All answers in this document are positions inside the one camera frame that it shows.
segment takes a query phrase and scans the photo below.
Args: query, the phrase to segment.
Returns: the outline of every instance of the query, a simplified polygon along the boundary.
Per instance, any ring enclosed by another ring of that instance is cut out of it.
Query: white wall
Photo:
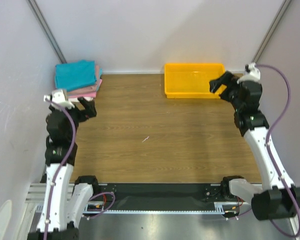
[[[273,133],[281,160],[300,186],[300,0],[292,1],[259,63],[280,68],[291,85],[291,105]],[[261,109],[272,124],[287,100],[284,81],[270,70],[261,70],[263,97]]]
[[[58,59],[25,0],[0,1],[0,207],[12,200],[5,239],[14,239],[31,182],[45,164],[43,94]]]
[[[220,62],[243,71],[282,0],[37,0],[65,58],[106,73]]]

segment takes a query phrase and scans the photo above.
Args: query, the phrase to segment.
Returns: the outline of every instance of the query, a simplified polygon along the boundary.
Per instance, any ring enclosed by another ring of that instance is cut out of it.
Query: white mark on table
[[[142,141],[142,143],[143,143],[145,140],[149,139],[149,138],[150,138],[150,136],[147,136],[147,137]]]

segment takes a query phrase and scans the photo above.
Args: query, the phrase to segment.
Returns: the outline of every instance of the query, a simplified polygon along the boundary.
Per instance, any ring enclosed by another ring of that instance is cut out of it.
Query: stack of folded cloths
[[[95,61],[58,64],[55,68],[55,87],[66,89],[68,98],[77,102],[79,97],[90,101],[97,96],[102,83],[102,69]]]

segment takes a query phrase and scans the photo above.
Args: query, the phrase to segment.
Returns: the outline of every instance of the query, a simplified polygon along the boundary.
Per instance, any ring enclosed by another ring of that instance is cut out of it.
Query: wooden table
[[[220,99],[167,99],[160,74],[104,75],[97,116],[80,124],[71,180],[219,183],[261,181],[251,150]]]

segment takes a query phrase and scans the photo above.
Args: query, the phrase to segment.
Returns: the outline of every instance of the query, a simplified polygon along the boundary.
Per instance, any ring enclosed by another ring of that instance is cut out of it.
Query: yellow tray
[[[164,92],[168,99],[219,99],[226,88],[213,94],[209,81],[225,73],[221,63],[167,63],[164,65]]]

